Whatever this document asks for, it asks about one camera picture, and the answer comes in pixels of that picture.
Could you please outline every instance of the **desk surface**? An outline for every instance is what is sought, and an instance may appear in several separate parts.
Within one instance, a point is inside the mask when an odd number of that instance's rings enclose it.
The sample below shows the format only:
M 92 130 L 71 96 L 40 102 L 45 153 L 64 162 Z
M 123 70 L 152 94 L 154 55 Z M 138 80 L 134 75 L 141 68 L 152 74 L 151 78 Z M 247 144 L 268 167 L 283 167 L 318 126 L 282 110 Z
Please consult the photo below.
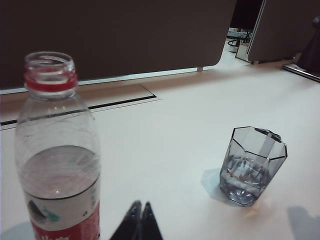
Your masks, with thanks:
M 320 84 L 283 62 L 153 77 L 161 100 L 94 112 L 101 142 L 101 239 L 134 200 L 150 201 L 166 240 L 320 238 Z M 235 127 L 281 135 L 288 158 L 252 207 L 218 188 Z M 1 131 L 1 239 L 32 240 L 14 164 L 14 128 Z

